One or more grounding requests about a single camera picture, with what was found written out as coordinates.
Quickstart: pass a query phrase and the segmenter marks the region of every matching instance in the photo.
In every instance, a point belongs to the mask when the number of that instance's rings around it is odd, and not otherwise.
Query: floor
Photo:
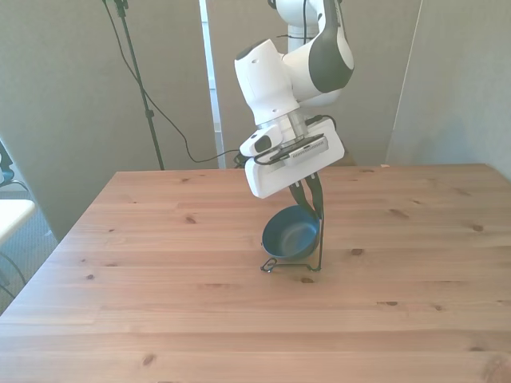
[[[30,199],[26,191],[0,191],[0,199]],[[21,269],[28,281],[46,261],[57,246],[48,223],[38,211],[25,226],[14,234],[6,243],[0,246],[0,251],[9,255]],[[9,279],[7,288],[17,295],[23,288],[23,283],[16,270],[0,258],[0,269]],[[8,307],[12,299],[4,291],[0,291],[0,314]]]

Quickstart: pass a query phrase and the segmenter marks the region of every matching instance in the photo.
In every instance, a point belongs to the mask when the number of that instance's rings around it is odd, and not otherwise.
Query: wooden table
[[[328,168],[324,269],[265,274],[291,204],[241,171],[118,173],[0,318],[0,381],[511,381],[511,187]]]

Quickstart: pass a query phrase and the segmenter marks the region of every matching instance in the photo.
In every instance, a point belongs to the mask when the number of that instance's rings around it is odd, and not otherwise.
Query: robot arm
[[[332,102],[354,68],[339,0],[307,2],[307,12],[313,14],[307,20],[319,24],[319,34],[312,41],[286,55],[271,40],[260,41],[235,61],[240,88],[258,126],[240,151],[253,157],[245,172],[252,193],[260,198],[344,156],[332,122],[308,126],[300,111],[300,106]],[[276,8],[290,25],[297,24],[303,0],[276,0]]]
[[[279,0],[276,3],[284,19],[291,14],[293,4],[296,7],[297,1]],[[299,103],[344,88],[354,69],[338,0],[308,0],[307,4],[315,13],[313,20],[318,20],[319,34],[306,45],[283,56],[293,94]]]

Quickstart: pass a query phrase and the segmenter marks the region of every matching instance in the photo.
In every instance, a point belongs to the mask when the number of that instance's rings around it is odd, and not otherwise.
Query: black wire stand
[[[308,176],[306,179],[307,185],[311,189],[312,192],[312,200],[314,208],[307,202],[305,197],[305,192],[303,190],[302,183],[299,181],[296,184],[291,185],[289,188],[291,190],[291,194],[295,199],[296,203],[301,207],[308,210],[311,214],[315,214],[315,216],[321,219],[321,226],[319,229],[319,258],[318,265],[316,267],[311,266],[309,263],[283,263],[282,259],[277,259],[275,257],[269,258],[262,266],[261,271],[265,273],[271,273],[276,267],[306,267],[309,271],[318,272],[321,271],[322,262],[323,262],[323,234],[325,228],[325,209],[323,204],[323,188],[321,187],[321,182],[319,181],[318,173],[314,173],[312,176]]]
[[[154,150],[156,152],[156,157],[158,159],[158,165],[160,165],[160,170],[165,170],[163,158],[161,157],[160,145],[158,144],[158,139],[156,137],[156,130],[154,128],[154,111],[149,108],[147,103],[147,97],[145,96],[144,85],[142,84],[141,73],[138,69],[137,58],[135,56],[135,49],[133,48],[133,44],[131,42],[131,37],[129,36],[128,24],[126,23],[126,10],[128,9],[128,0],[113,0],[115,2],[115,7],[117,8],[117,14],[122,20],[122,26],[124,27],[126,34],[126,41],[128,42],[129,52],[131,53],[131,59],[133,62],[133,69],[135,69],[135,74],[137,77],[138,86],[141,90],[142,102],[144,103],[145,109],[145,117],[147,118],[147,122],[149,124],[149,130],[151,131],[151,137],[153,138]]]

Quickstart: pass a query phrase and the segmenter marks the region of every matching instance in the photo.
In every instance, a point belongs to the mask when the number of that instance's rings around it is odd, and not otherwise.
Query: metal bowl
[[[296,261],[311,255],[318,246],[319,219],[299,205],[275,215],[263,231],[264,250],[272,257]]]

